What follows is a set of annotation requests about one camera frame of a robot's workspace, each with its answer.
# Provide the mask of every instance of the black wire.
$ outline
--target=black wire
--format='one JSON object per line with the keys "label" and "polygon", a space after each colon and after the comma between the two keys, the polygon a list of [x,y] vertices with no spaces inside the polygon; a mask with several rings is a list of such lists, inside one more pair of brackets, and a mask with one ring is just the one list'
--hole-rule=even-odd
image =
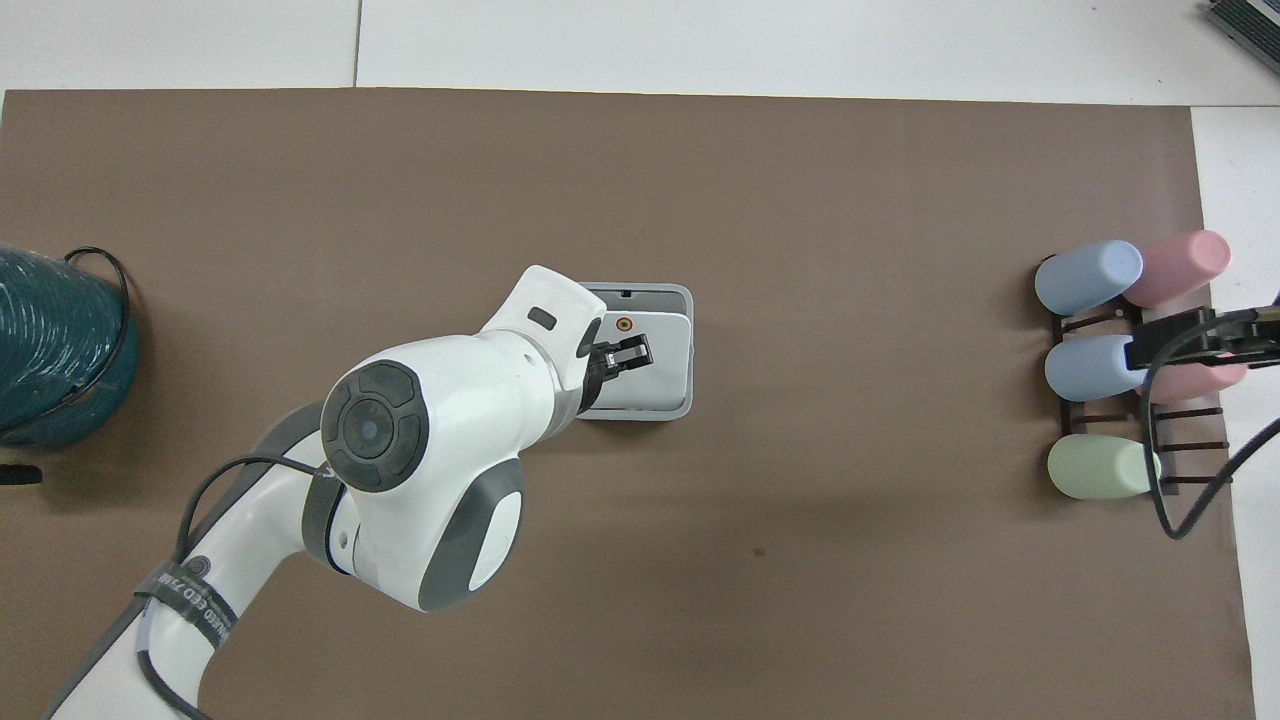
{"label": "black wire", "polygon": [[1169,520],[1169,510],[1165,507],[1165,497],[1161,493],[1160,477],[1156,473],[1156,452],[1155,452],[1155,423],[1152,420],[1151,411],[1151,386],[1156,378],[1156,373],[1165,366],[1166,363],[1181,348],[1189,345],[1192,341],[1199,338],[1201,336],[1212,332],[1222,325],[1236,323],[1240,320],[1253,322],[1257,320],[1258,311],[1254,309],[1249,310],[1236,310],[1233,313],[1224,313],[1217,318],[1201,323],[1194,328],[1188,328],[1187,331],[1174,336],[1169,342],[1160,347],[1156,355],[1151,359],[1151,365],[1147,368],[1147,374],[1142,380],[1142,398],[1138,402],[1138,418],[1142,425],[1142,439],[1143,439],[1143,456],[1147,465],[1147,483],[1151,487],[1152,502],[1156,506],[1156,515],[1160,518],[1160,527],[1165,530],[1165,534],[1172,539],[1181,539],[1187,537],[1187,533],[1196,527],[1196,521],[1199,520],[1201,515],[1212,502],[1217,492],[1222,489],[1222,486],[1231,480],[1231,475],[1248,460],[1260,447],[1266,445],[1276,433],[1280,433],[1280,418],[1274,420],[1270,425],[1263,428],[1258,434],[1249,438],[1249,442],[1244,443],[1235,455],[1233,455],[1222,469],[1213,475],[1213,479],[1204,487],[1201,496],[1196,500],[1187,518],[1175,528]]}
{"label": "black wire", "polygon": [[68,405],[72,405],[73,402],[83,397],[84,393],[93,389],[93,386],[96,386],[97,382],[101,380],[104,375],[106,375],[108,370],[110,370],[111,366],[115,364],[116,356],[120,355],[120,348],[124,347],[124,338],[129,333],[129,282],[124,278],[124,265],[122,265],[120,261],[115,259],[115,255],[111,255],[110,252],[102,250],[101,247],[92,247],[88,245],[72,250],[70,252],[63,256],[63,260],[70,264],[81,255],[101,255],[102,258],[106,259],[108,263],[111,264],[111,269],[115,270],[115,278],[119,281],[120,284],[120,328],[115,332],[115,342],[111,343],[111,350],[108,351],[106,359],[97,368],[97,372],[93,373],[93,375],[88,379],[88,382],[79,386],[78,388],[72,389],[52,407],[41,410],[40,413],[24,420],[18,420],[17,423],[9,425],[8,428],[0,428],[0,434],[8,434],[18,428],[26,428],[27,425],[42,420],[49,415],[61,410],[63,407],[67,407]]}
{"label": "black wire", "polygon": [[[196,487],[196,492],[193,492],[191,500],[187,501],[187,507],[182,512],[182,521],[178,524],[178,541],[174,543],[174,551],[170,560],[174,562],[182,562],[187,559],[187,555],[191,553],[191,523],[195,520],[196,507],[200,505],[200,498],[205,496],[205,491],[207,491],[209,487],[228,470],[239,465],[252,465],[253,462],[284,465],[285,468],[307,475],[314,475],[316,473],[316,468],[312,468],[306,462],[298,462],[297,460],[283,455],[242,455],[234,460],[223,462],[220,468],[200,482],[200,486]],[[155,664],[151,662],[151,653],[148,651],[140,650],[137,652],[137,660],[138,670],[142,671],[142,676],[146,678],[147,684],[151,685],[151,691],[160,696],[160,698],[164,700],[165,703],[168,703],[175,712],[180,712],[191,720],[212,720],[209,715],[201,712],[200,708],[183,700],[182,696],[169,687],[169,683],[160,676]]]}

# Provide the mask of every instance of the light green cup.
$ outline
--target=light green cup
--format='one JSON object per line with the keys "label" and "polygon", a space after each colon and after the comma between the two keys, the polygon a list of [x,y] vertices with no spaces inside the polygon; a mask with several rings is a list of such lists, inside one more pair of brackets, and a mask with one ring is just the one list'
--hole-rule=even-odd
{"label": "light green cup", "polygon": [[1062,495],[1076,500],[1115,500],[1151,489],[1142,443],[1111,436],[1059,439],[1048,451],[1048,477]]}

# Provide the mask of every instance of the white floor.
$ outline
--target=white floor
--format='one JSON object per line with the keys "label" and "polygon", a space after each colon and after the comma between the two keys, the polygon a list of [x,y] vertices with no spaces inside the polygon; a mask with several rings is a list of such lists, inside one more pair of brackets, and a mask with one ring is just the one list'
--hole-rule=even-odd
{"label": "white floor", "polygon": [[[1236,252],[1216,304],[1280,291],[1280,76],[1210,27],[1198,0],[906,5],[6,0],[0,91],[358,83],[1192,105],[1206,227]],[[1225,395],[1233,445],[1276,414],[1276,397],[1280,372]],[[1280,720],[1277,460],[1280,447],[1260,454],[1233,491],[1265,720]]]}

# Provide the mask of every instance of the brown mat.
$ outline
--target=brown mat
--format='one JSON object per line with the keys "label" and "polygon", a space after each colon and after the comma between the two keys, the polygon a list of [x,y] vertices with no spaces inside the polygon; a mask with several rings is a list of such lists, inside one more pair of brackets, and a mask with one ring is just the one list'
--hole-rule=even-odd
{"label": "brown mat", "polygon": [[8,94],[0,241],[116,252],[143,313],[101,432],[0,492],[0,707],[37,715],[193,484],[520,272],[678,282],[698,395],[526,454],[526,524],[424,616],[306,557],[218,717],[1249,717],[1229,501],[1082,503],[1033,265],[1201,227],[1190,117],[467,91]]}

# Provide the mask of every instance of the blue twine roll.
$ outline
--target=blue twine roll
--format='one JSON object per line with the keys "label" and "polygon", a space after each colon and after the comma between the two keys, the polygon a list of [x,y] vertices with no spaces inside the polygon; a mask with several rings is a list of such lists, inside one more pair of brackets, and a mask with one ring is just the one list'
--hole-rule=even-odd
{"label": "blue twine roll", "polygon": [[64,260],[0,245],[0,445],[67,445],[119,407],[138,364],[133,323],[88,392],[31,421],[102,370],[122,320],[120,295],[105,281]]}

